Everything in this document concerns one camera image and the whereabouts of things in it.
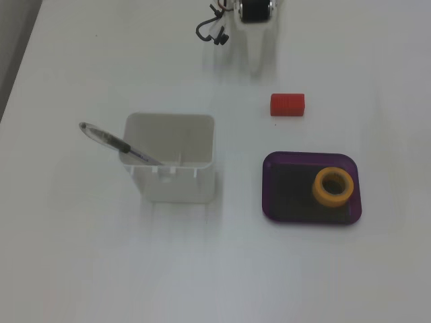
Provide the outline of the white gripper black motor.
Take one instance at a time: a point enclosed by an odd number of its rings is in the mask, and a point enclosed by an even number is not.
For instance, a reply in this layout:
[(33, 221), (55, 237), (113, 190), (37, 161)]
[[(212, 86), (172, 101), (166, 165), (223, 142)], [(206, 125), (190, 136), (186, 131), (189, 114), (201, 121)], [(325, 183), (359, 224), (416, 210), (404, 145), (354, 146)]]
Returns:
[(271, 30), (277, 20), (280, 1), (233, 1), (234, 25), (246, 34), (248, 67), (251, 75), (260, 74), (263, 65), (266, 30)]

